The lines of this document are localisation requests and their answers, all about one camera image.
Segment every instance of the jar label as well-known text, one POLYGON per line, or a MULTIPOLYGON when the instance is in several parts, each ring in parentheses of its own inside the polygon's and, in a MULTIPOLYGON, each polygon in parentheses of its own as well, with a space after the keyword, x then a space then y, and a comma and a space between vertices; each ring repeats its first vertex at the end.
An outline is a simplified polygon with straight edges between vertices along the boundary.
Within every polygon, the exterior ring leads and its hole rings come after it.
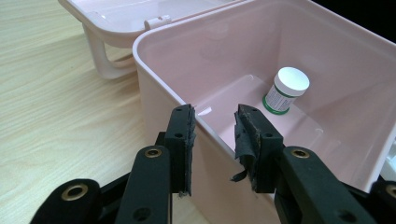
POLYGON ((273 85, 271 90, 265 96, 265 103, 275 111, 284 112, 289 109, 295 99, 295 97, 287 97, 286 94, 282 94, 276 89, 275 85, 273 85))

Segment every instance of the white jar lid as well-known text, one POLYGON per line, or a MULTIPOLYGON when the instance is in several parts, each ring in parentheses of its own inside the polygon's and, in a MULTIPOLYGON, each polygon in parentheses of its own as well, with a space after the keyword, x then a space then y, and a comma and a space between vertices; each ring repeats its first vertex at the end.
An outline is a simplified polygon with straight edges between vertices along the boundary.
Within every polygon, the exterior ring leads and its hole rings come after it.
POLYGON ((275 85, 289 96, 301 96, 309 87, 309 79, 304 72, 296 68, 284 67, 277 73, 275 85))

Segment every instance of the small jar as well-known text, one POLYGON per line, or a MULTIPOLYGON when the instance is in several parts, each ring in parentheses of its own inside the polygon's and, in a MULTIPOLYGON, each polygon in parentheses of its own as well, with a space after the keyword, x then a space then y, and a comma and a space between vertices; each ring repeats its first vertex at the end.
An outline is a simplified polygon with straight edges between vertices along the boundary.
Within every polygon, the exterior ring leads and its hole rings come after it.
POLYGON ((273 114, 286 114, 294 100, 303 95, 308 87, 309 79, 302 71, 293 67, 281 68, 262 103, 273 114))

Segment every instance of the light wood surface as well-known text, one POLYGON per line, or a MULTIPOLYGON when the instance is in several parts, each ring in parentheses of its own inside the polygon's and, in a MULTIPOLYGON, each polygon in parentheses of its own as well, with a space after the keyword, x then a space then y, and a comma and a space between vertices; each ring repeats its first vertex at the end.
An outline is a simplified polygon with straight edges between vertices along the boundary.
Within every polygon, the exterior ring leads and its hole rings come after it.
MULTIPOLYGON (((56 0, 0 1, 0 223, 29 223, 66 181, 126 174, 143 129, 137 75, 100 78, 56 0)), ((174 222, 207 223, 188 198, 174 201, 174 222)))

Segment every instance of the pink plastic box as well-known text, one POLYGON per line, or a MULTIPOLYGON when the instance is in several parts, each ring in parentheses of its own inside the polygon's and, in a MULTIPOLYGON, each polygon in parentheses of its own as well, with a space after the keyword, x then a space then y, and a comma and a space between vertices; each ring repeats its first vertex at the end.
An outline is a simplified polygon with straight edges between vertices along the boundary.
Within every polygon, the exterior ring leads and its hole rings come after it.
POLYGON ((258 107, 285 137, 307 147, 342 181, 367 190, 396 135, 396 46, 305 0, 244 1, 139 36, 133 47, 148 142, 172 108, 197 111, 192 198, 213 223, 276 221, 271 198, 229 178, 233 113, 258 107), (262 97, 279 68, 311 85, 283 116, 262 97))
POLYGON ((105 43, 130 49, 147 30, 224 7, 239 0, 58 0, 82 22, 101 77, 117 78, 136 71, 132 55, 110 61, 105 43))

